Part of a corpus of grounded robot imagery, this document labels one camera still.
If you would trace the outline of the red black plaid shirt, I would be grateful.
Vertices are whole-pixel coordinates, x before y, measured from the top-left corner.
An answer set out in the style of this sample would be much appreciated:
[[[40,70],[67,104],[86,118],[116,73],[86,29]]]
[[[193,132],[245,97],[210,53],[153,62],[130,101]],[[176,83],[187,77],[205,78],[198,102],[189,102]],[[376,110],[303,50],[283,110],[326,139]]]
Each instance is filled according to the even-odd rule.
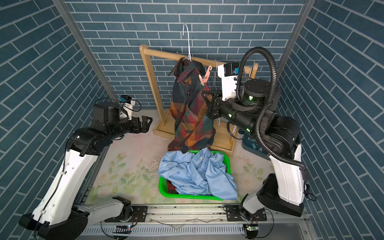
[[[167,180],[167,193],[176,195],[179,194],[176,190],[176,187],[169,180]]]

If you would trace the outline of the white wire hanger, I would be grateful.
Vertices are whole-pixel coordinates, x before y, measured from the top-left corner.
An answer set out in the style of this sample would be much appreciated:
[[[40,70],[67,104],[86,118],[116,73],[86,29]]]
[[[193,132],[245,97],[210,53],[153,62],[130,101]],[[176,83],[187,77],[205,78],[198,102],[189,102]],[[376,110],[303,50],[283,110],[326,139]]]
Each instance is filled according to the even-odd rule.
[[[182,37],[184,35],[187,35],[187,48],[188,48],[188,55],[187,55],[187,59],[189,61],[192,60],[192,55],[191,55],[191,41],[190,41],[190,31],[189,31],[189,27],[187,25],[187,23],[183,23],[183,29],[182,29]]]
[[[215,90],[218,91],[218,87],[217,87],[217,84],[216,84],[216,80],[217,80],[217,72],[218,72],[218,64],[217,64],[217,60],[215,60],[215,76],[214,76],[214,87],[215,87]],[[220,120],[220,117],[218,117],[216,119],[217,121],[217,124],[218,124],[218,127],[221,125],[221,120]]]

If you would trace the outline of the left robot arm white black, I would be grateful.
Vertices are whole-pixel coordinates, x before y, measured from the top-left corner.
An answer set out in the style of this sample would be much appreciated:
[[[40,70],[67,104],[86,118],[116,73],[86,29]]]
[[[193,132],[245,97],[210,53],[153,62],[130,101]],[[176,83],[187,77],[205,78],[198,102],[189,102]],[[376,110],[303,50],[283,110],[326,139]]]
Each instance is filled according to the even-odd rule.
[[[129,222],[135,219],[131,201],[123,197],[90,206],[74,202],[88,172],[101,159],[105,149],[127,134],[149,131],[153,119],[133,117],[136,103],[127,95],[119,100],[102,98],[96,101],[91,125],[74,131],[69,137],[64,160],[51,186],[39,205],[21,216],[19,226],[45,240],[75,240],[85,229],[104,220]]]

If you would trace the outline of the dark multicolour plaid shirt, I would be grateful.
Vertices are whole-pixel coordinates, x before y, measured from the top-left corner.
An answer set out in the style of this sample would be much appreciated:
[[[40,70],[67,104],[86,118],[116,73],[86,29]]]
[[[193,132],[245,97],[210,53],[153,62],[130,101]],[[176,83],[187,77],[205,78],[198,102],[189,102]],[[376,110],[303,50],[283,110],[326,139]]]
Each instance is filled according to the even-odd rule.
[[[208,107],[202,96],[202,91],[210,89],[199,80],[199,75],[203,77],[206,71],[200,62],[181,58],[170,72],[175,77],[170,106],[175,138],[168,145],[169,151],[186,153],[210,148],[214,143],[214,121],[206,116]]]

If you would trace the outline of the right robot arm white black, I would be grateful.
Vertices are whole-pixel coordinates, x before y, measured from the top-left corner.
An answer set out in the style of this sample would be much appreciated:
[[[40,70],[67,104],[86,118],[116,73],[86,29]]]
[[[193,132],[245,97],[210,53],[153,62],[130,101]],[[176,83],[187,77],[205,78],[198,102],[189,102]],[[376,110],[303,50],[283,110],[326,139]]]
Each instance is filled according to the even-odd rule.
[[[246,62],[254,54],[266,59],[271,74],[269,81],[243,82]],[[300,217],[304,200],[317,198],[310,191],[307,168],[301,160],[300,125],[276,113],[281,91],[273,55],[263,47],[251,48],[241,62],[225,64],[224,75],[234,78],[235,96],[227,97],[224,91],[203,91],[207,116],[212,120],[225,118],[228,125],[238,127],[267,153],[274,167],[274,172],[253,194],[244,196],[237,213],[246,221],[255,219],[263,209]]]

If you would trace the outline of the pink clothespin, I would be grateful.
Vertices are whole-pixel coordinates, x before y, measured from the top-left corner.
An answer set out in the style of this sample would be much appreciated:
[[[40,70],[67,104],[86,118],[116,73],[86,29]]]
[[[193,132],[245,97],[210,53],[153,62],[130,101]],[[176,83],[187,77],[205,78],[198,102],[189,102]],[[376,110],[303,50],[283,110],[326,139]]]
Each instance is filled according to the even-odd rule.
[[[211,75],[211,71],[212,71],[212,69],[213,69],[212,66],[208,66],[205,75],[204,75],[203,77],[202,77],[202,75],[199,75],[199,80],[200,80],[200,83],[201,83],[202,86],[205,86],[206,83],[208,82],[209,77],[210,77],[210,75]]]

